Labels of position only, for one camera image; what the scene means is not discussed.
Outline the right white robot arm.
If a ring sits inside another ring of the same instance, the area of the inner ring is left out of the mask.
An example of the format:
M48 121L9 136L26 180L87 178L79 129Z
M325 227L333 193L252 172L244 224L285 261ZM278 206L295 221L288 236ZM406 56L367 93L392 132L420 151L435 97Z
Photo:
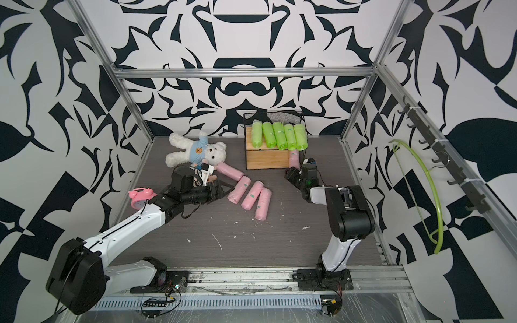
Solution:
M306 202L327 208L332 238L320 256L320 267L323 273L333 274L347 269L355 247L374 232L376 222L361 187L331 186L319 176L312 158L285 171L285 179L301 192Z

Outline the green trash bag roll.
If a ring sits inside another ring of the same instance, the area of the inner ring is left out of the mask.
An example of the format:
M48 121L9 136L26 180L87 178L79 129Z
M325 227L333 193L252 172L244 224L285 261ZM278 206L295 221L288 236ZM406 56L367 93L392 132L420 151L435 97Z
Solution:
M290 151L297 150L296 135L294 133L294 126L292 124L284 125L284 133L287 141L287 148Z
M262 124L263 137L268 148L274 148L277 145L273 125L270 122Z
M251 127L251 143L254 148L261 148L263 144L263 123L254 120Z
M308 136L304 124L294 125L294 134L296 138L296 149L304 151L308 147Z
M288 142L285 136L284 124L282 122L274 122L272 127L278 150L286 150L288 148Z

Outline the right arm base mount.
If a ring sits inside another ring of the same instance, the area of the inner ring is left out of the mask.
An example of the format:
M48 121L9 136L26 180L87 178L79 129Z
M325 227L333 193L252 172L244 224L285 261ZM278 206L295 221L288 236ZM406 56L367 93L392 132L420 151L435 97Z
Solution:
M302 291L351 291L354 284L350 271L330 272L326 271L322 264L316 265L315 269L298 269L292 276L298 283L298 289Z

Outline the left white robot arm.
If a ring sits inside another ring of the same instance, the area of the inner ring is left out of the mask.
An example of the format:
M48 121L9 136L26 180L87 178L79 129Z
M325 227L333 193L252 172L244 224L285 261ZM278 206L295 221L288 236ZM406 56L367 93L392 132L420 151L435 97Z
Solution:
M102 298L127 289L165 289L167 267L154 257L126 265L111 264L144 236L183 215L185 206L210 204L227 197L234 189L234 185L213 175L202 175L189 167L175 169L170 184L146 199L132 216L91 238L64 243L46 290L58 305L79 315Z

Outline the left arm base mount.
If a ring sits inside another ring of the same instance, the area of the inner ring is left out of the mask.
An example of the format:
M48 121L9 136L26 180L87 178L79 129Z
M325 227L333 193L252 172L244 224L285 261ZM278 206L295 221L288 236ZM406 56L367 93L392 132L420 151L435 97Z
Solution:
M189 271L173 271L158 259L154 257L145 257L144 261L148 261L156 269L156 273L151 282L146 286L133 287L130 293L166 293L173 287L183 292L188 286Z

